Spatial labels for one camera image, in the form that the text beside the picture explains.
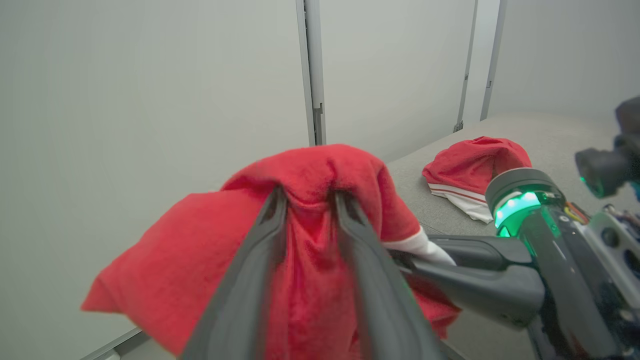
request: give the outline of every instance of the red fabric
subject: red fabric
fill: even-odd
[[[531,167],[529,155],[508,139],[482,136],[440,151],[422,170],[429,184],[484,194],[491,180],[512,168]]]
[[[274,276],[266,358],[358,357],[353,285],[328,193],[351,191],[383,241],[408,238],[420,225],[384,163],[345,145],[283,152],[242,169],[218,192],[188,195],[100,273],[82,309],[126,314],[179,355],[276,184],[289,198],[287,255]],[[431,291],[415,296],[445,336],[459,310]]]

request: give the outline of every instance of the red towel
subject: red towel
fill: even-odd
[[[440,151],[422,170],[431,193],[449,199],[474,220],[493,220],[484,193],[491,180],[512,168],[531,167],[529,155],[508,139],[482,136]]]
[[[287,255],[274,276],[266,359],[357,357],[353,285],[337,248],[330,190],[353,193],[383,241],[422,231],[384,163],[345,145],[283,152],[242,169],[218,192],[187,196],[100,273],[82,309],[126,314],[179,355],[276,184],[289,198]],[[445,336],[459,310],[429,289],[414,294]]]

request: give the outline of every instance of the white cloth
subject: white cloth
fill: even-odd
[[[410,252],[421,259],[443,265],[455,265],[456,262],[442,250],[441,247],[429,241],[422,226],[417,234],[400,241],[386,241],[382,243],[387,249]]]

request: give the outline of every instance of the cable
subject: cable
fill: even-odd
[[[571,202],[566,202],[566,205],[569,207],[569,209],[571,209],[571,212],[576,214],[578,217],[580,217],[582,219],[582,221],[580,221],[583,224],[588,224],[589,223],[589,219],[584,216],[584,214],[582,214],[578,209],[576,209],[576,207],[571,203]]]
[[[574,214],[571,212],[571,210],[569,210],[569,208],[564,208],[564,213],[566,213],[567,215],[569,215],[570,218],[574,219],[575,221],[579,222],[580,224],[584,225],[584,221],[578,217],[578,215]]]
[[[579,211],[584,215],[584,217],[587,218],[588,221],[591,221],[591,215],[589,215],[588,212],[584,211],[580,206],[578,206],[578,204],[576,204],[575,202],[570,202],[569,204],[573,205],[577,211]]]

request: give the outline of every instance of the green led light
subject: green led light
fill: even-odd
[[[510,238],[511,234],[509,234],[509,229],[505,226],[500,230],[500,234],[498,234],[498,236],[501,238]]]
[[[531,208],[533,206],[540,206],[540,201],[538,200],[536,193],[533,192],[527,192],[519,195],[518,197],[514,197],[513,199],[509,199],[498,209],[498,211],[495,212],[495,227],[499,228],[505,219],[518,211]]]

